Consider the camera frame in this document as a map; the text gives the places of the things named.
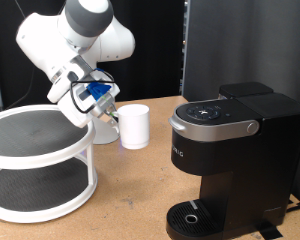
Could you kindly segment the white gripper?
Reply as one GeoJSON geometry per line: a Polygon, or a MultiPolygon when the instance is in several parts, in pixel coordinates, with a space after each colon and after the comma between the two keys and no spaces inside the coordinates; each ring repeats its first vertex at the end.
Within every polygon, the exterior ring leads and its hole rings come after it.
{"type": "Polygon", "coordinates": [[[64,69],[53,77],[47,97],[80,128],[108,109],[109,115],[103,120],[119,134],[118,112],[114,104],[119,92],[119,87],[105,71],[74,68],[64,69]]]}

